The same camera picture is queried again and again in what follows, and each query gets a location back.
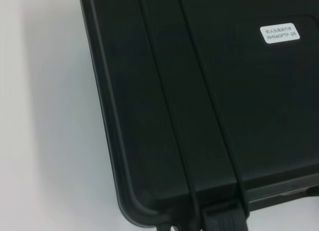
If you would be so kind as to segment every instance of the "white label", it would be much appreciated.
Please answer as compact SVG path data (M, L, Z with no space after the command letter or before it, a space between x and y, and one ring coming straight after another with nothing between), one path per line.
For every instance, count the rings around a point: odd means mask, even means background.
M264 26L260 31L266 43L280 43L300 39L300 35L293 23Z

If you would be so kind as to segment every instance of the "white surface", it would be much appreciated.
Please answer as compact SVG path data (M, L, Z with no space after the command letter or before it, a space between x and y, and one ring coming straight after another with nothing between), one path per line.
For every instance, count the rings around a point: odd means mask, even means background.
M300 35L293 23L264 26L260 31L266 43L281 43L300 39Z
M317 231L318 217L309 198L248 224ZM0 231L137 230L117 205L79 0L0 0Z

